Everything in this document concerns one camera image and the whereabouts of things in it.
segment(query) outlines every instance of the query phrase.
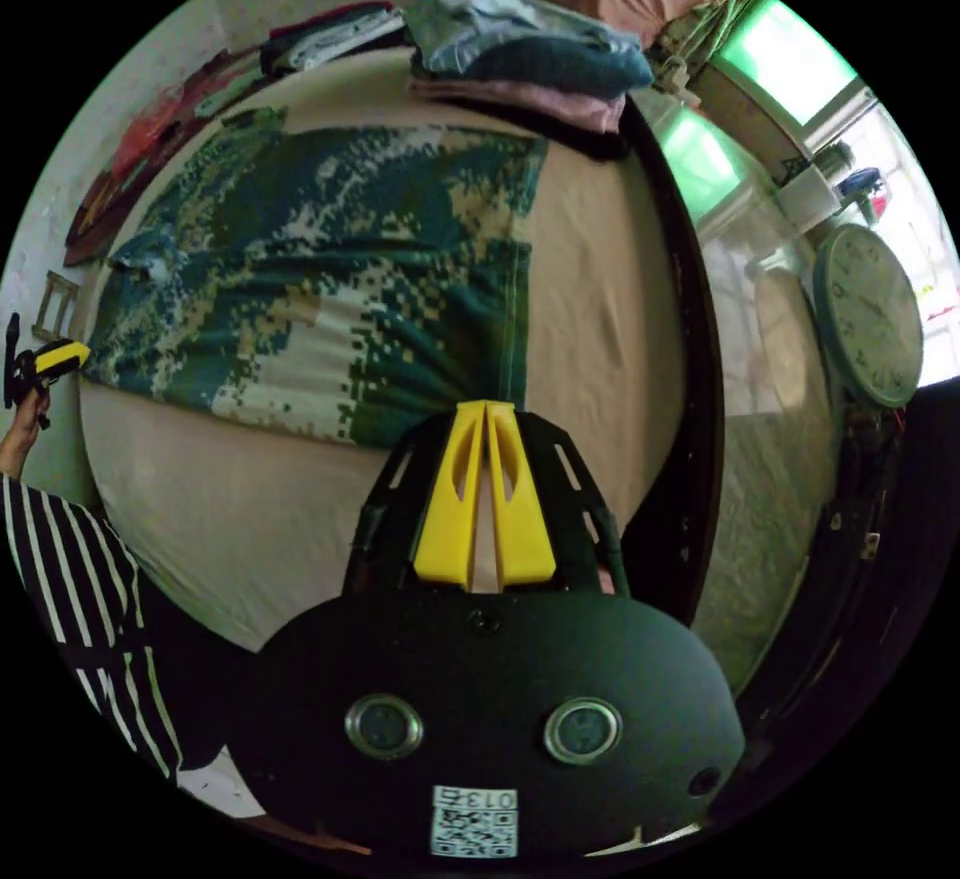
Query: clock face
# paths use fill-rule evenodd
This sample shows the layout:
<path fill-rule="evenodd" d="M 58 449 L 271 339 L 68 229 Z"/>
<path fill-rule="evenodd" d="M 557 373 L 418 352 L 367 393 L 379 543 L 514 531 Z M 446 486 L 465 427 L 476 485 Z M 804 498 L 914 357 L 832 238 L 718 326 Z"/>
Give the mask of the clock face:
<path fill-rule="evenodd" d="M 923 327 L 903 267 L 869 229 L 845 226 L 820 250 L 819 308 L 854 391 L 888 408 L 905 405 L 923 365 Z"/>

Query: person's arm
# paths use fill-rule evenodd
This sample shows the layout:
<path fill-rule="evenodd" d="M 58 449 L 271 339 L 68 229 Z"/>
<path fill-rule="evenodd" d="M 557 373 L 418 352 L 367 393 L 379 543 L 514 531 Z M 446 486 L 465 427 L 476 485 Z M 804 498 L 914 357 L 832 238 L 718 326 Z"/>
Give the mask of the person's arm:
<path fill-rule="evenodd" d="M 40 416 L 50 408 L 50 393 L 41 399 L 36 390 L 31 391 L 17 409 L 13 425 L 0 441 L 0 473 L 11 479 L 20 479 L 23 464 L 40 435 Z"/>

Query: yellow handheld device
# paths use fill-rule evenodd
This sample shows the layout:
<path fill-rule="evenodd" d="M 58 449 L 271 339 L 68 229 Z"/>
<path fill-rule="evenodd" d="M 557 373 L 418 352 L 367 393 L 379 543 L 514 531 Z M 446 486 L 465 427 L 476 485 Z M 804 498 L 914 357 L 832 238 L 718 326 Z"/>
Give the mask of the yellow handheld device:
<path fill-rule="evenodd" d="M 25 349 L 16 355 L 20 340 L 20 316 L 14 313 L 7 326 L 7 349 L 3 362 L 3 404 L 19 408 L 31 390 L 44 396 L 61 376 L 79 369 L 90 355 L 90 349 L 72 339 L 57 339 L 36 351 Z M 40 416 L 40 428 L 47 429 L 50 420 Z"/>

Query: blue folded clothing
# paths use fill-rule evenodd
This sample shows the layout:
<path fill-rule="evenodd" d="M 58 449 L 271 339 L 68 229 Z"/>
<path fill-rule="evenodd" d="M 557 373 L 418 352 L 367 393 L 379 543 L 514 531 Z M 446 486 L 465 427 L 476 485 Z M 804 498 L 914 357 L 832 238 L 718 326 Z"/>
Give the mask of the blue folded clothing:
<path fill-rule="evenodd" d="M 639 36 L 541 0 L 414 0 L 407 29 L 444 79 L 530 82 L 615 99 L 649 86 Z"/>

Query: camera lens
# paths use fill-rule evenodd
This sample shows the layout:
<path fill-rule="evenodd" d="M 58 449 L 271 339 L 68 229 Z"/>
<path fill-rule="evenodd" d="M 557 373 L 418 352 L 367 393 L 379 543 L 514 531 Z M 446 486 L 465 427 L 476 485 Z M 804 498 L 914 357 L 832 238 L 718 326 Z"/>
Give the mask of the camera lens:
<path fill-rule="evenodd" d="M 423 724 L 414 708 L 389 694 L 365 696 L 347 712 L 347 738 L 373 759 L 409 755 L 423 738 Z"/>
<path fill-rule="evenodd" d="M 620 740 L 620 714 L 601 699 L 570 699 L 547 720 L 544 744 L 555 759 L 582 766 L 605 755 Z"/>

